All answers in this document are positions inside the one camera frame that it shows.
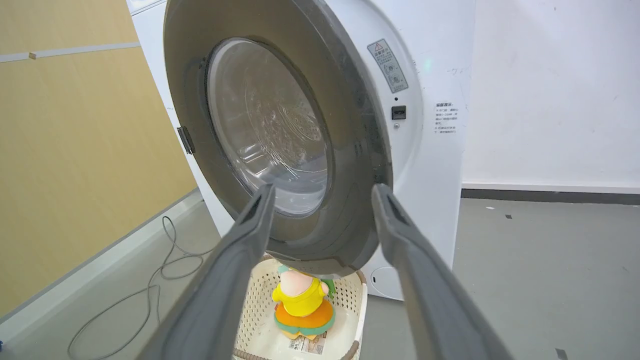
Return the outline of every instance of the gray robotic arm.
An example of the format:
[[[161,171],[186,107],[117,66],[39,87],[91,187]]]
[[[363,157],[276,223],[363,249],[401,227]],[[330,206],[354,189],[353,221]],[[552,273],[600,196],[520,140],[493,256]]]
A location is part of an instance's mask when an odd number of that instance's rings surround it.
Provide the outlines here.
[[[252,268],[266,250],[275,189],[264,185],[207,258],[138,359],[230,359]],[[404,212],[377,184],[372,206],[387,261],[398,271],[419,359],[512,359],[467,292]]]

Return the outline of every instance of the yellow shirt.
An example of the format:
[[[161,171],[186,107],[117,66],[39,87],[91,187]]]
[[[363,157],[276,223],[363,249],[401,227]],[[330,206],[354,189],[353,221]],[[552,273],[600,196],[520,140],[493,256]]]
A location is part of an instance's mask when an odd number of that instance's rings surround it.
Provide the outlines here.
[[[311,282],[311,286],[300,295],[289,297],[280,289],[280,284],[276,286],[271,294],[275,302],[282,301],[284,309],[293,316],[307,316],[317,310],[324,299],[322,282],[316,278]]]

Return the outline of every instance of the label in basket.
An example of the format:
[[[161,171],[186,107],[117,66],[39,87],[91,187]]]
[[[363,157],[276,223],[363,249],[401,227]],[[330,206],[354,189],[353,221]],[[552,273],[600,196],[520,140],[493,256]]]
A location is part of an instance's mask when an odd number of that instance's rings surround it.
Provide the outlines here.
[[[313,340],[309,340],[301,335],[298,336],[295,340],[291,340],[291,342],[289,343],[289,348],[298,350],[300,352],[306,352],[308,354],[322,355],[325,341],[326,331],[316,336],[316,338]]]

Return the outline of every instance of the washing machine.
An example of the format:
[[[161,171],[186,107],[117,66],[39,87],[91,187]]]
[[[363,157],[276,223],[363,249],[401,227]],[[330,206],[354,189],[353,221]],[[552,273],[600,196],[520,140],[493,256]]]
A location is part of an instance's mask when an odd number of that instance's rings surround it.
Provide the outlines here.
[[[221,235],[273,183],[269,253],[320,277],[361,269],[402,300],[374,228],[383,183],[452,266],[473,0],[128,1]]]

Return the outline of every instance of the plush toy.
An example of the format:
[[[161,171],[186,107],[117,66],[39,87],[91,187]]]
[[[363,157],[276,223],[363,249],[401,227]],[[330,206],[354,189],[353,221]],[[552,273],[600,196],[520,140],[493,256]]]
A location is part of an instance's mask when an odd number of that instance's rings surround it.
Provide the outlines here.
[[[278,328],[289,339],[302,335],[313,340],[327,331],[335,320],[333,306],[325,298],[333,299],[333,281],[316,279],[284,265],[278,272],[280,284],[271,295],[277,303],[274,319]]]

